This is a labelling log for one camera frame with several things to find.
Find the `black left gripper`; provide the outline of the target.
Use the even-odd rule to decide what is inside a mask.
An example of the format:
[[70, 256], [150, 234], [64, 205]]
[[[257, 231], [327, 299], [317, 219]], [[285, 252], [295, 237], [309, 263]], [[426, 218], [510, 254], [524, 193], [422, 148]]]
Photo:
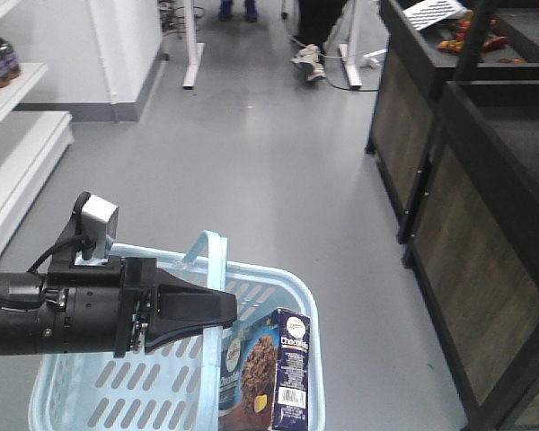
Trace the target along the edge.
[[112, 256], [105, 266], [74, 266], [49, 276], [44, 308], [46, 354], [111, 352], [123, 357], [230, 328], [233, 294], [193, 285], [157, 267], [155, 258]]

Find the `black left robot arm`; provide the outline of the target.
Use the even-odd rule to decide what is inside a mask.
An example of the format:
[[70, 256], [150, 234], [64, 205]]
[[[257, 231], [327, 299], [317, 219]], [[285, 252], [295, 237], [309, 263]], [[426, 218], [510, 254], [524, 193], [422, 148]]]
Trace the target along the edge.
[[151, 353], [236, 319], [234, 295], [175, 277], [155, 258], [0, 273], [0, 356]]

